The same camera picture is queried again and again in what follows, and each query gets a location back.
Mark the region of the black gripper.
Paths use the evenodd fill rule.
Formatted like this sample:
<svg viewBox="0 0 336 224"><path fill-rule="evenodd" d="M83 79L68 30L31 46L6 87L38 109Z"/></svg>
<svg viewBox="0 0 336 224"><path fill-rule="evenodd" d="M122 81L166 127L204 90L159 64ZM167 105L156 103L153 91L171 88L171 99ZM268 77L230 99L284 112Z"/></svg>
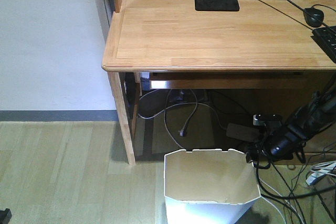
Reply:
<svg viewBox="0 0 336 224"><path fill-rule="evenodd" d="M307 141L307 133L295 125L283 125L279 128L265 127L265 139L258 148L248 148L246 162L259 159L291 160L293 153L299 152L300 145Z"/></svg>

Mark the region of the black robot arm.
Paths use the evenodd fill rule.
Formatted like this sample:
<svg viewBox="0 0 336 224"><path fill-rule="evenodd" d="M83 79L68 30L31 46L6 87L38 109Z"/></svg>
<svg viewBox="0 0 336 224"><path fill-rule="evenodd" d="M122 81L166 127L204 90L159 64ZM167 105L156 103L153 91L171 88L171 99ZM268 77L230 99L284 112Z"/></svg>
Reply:
<svg viewBox="0 0 336 224"><path fill-rule="evenodd" d="M253 125L264 128L259 140L248 144L247 163L257 163L261 158L272 162L292 160L294 156L301 163L306 162L303 148L315 135L325 131L335 123L335 74L332 75L323 91L316 91L312 100L296 109L283 122L277 114L255 114Z"/></svg>

